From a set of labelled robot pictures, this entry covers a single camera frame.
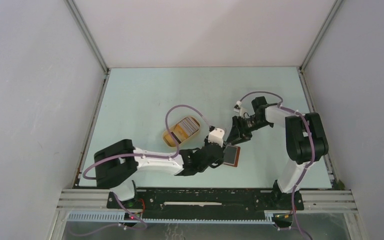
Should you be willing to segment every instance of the white table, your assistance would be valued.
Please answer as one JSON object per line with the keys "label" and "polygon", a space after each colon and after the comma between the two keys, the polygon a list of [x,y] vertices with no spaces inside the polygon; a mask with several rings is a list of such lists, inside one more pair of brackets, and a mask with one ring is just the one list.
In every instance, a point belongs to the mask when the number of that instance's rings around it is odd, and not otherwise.
{"label": "white table", "polygon": [[[133,146],[156,152],[173,152],[162,140],[164,119],[174,105],[187,104],[201,111],[210,124],[224,128],[225,137],[235,115],[233,106],[252,91],[270,91],[284,98],[284,106],[309,111],[295,67],[182,67],[113,68],[104,93],[84,168],[94,163],[94,154],[122,139]],[[252,112],[251,95],[243,106]],[[269,103],[278,101],[267,95]],[[169,125],[192,115],[201,122],[198,136],[183,148],[203,145],[208,134],[205,122],[193,111],[178,108]],[[137,172],[128,180],[137,187],[183,188],[271,188],[289,160],[285,129],[275,126],[254,131],[251,141],[240,144],[238,167],[222,165],[194,176],[172,176],[159,172]],[[96,186],[80,179],[80,186]],[[301,183],[302,188],[331,188],[323,159],[315,163]]]}

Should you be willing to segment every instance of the gray wall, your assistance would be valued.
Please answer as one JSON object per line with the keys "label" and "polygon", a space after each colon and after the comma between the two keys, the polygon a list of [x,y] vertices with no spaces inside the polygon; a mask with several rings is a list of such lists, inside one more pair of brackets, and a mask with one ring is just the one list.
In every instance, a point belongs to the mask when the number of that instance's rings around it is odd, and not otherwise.
{"label": "gray wall", "polygon": [[305,75],[340,177],[384,240],[384,1],[346,0]]}
{"label": "gray wall", "polygon": [[0,240],[46,237],[103,78],[63,0],[0,0]]}

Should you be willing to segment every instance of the table surface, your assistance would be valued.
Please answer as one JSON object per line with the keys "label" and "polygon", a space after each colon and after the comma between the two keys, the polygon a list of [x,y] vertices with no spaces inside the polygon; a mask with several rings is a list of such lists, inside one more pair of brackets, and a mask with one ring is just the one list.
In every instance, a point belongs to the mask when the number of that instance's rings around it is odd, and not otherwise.
{"label": "table surface", "polygon": [[[195,107],[210,124],[225,129],[225,140],[235,115],[233,106],[249,92],[273,92],[284,98],[284,106],[302,113],[309,111],[295,67],[113,68],[108,81],[83,168],[94,163],[97,151],[122,139],[131,139],[133,146],[141,149],[174,152],[162,140],[162,133],[167,111],[178,104]],[[242,104],[250,115],[255,97],[258,94],[247,97]],[[266,99],[269,103],[278,101],[270,95]],[[195,112],[175,109],[169,125],[187,115],[196,117],[202,127],[182,148],[201,147],[208,131]],[[239,144],[237,167],[221,165],[194,176],[136,172],[128,180],[134,180],[137,187],[271,188],[289,161],[285,129],[267,126],[252,134],[251,141]],[[88,175],[94,177],[95,171]],[[79,185],[93,187],[96,182],[81,178]],[[323,159],[307,172],[301,187],[331,188]]]}

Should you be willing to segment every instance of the white wall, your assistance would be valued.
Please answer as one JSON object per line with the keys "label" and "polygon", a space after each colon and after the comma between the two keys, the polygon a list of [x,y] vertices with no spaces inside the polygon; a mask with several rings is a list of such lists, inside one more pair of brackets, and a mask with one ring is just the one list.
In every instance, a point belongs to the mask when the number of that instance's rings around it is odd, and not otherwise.
{"label": "white wall", "polygon": [[306,76],[340,176],[384,240],[384,1],[345,1]]}
{"label": "white wall", "polygon": [[109,67],[299,66],[335,0],[76,0]]}
{"label": "white wall", "polygon": [[46,238],[103,78],[63,0],[0,0],[0,240]]}

